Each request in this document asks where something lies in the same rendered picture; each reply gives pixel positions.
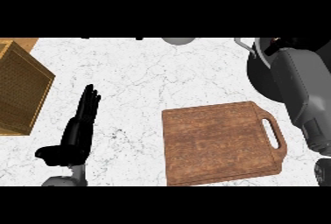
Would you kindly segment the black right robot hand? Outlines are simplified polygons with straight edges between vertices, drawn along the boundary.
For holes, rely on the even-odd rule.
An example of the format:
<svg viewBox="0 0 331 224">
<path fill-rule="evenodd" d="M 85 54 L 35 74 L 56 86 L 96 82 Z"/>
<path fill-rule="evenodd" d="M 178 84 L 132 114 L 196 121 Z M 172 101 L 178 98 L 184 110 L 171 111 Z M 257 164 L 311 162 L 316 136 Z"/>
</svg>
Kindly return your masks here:
<svg viewBox="0 0 331 224">
<path fill-rule="evenodd" d="M 263 52 L 267 56 L 271 56 L 280 48 L 307 49 L 310 43 L 310 38 L 273 38 Z"/>
</svg>

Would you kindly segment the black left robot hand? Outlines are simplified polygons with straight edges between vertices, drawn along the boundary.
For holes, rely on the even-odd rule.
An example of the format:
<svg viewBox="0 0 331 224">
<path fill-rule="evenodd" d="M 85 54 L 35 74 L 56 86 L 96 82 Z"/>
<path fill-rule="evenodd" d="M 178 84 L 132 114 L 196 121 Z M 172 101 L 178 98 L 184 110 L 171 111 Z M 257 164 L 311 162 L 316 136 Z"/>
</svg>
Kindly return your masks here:
<svg viewBox="0 0 331 224">
<path fill-rule="evenodd" d="M 48 166 L 73 166 L 85 163 L 99 100 L 99 91 L 88 84 L 79 97 L 75 116 L 66 123 L 60 144 L 45 146 L 35 151 L 35 157 L 41 158 Z"/>
</svg>

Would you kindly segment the brown wooden cutting board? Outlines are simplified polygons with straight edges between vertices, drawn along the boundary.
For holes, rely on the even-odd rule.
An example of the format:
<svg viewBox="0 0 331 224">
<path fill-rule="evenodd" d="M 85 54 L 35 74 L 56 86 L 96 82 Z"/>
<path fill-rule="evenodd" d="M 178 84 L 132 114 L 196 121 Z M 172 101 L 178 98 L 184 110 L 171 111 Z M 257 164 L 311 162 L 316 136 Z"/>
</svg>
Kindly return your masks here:
<svg viewBox="0 0 331 224">
<path fill-rule="evenodd" d="M 254 102 L 161 112 L 169 186 L 274 175 L 286 144 L 276 120 Z"/>
</svg>

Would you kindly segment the pale wooden board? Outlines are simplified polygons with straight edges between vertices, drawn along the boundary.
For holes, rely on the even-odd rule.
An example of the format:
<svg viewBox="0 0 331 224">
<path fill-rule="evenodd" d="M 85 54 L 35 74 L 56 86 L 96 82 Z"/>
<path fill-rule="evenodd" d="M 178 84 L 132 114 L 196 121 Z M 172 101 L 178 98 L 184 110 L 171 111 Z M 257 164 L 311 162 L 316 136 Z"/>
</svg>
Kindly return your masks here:
<svg viewBox="0 0 331 224">
<path fill-rule="evenodd" d="M 0 38 L 0 40 L 13 40 L 29 53 L 36 44 L 38 38 Z"/>
</svg>

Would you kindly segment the brown wicker basket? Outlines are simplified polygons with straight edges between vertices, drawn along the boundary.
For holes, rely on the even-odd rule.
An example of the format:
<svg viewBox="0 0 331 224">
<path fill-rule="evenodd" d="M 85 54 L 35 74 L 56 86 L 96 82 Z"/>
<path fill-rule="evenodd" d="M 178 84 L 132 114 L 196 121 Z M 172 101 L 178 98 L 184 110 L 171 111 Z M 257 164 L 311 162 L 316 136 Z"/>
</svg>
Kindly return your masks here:
<svg viewBox="0 0 331 224">
<path fill-rule="evenodd" d="M 28 136 L 54 75 L 13 40 L 0 40 L 0 136 Z"/>
</svg>

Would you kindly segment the grey round object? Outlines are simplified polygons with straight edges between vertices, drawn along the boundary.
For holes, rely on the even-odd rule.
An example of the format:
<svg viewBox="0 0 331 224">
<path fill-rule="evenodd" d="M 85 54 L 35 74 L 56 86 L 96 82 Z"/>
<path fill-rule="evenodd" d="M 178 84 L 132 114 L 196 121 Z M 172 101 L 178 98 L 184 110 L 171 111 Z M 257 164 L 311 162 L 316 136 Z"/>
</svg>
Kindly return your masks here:
<svg viewBox="0 0 331 224">
<path fill-rule="evenodd" d="M 189 44 L 193 41 L 193 38 L 164 38 L 162 40 L 174 46 L 181 46 Z"/>
</svg>

